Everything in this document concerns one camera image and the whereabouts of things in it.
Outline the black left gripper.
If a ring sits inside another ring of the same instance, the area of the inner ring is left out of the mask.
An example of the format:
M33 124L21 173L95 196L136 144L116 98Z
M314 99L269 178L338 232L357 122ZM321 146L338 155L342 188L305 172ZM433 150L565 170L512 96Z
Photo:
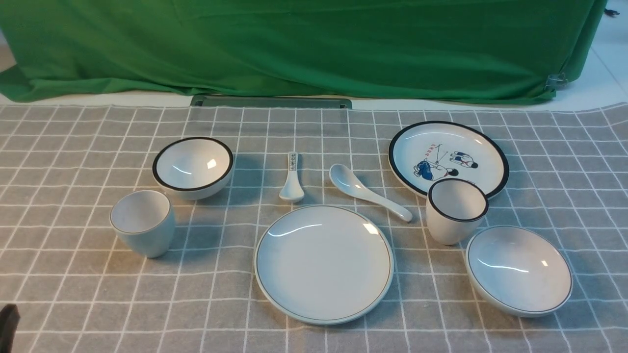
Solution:
M0 311L0 352L11 353L14 335L20 321L20 313L15 304L7 304Z

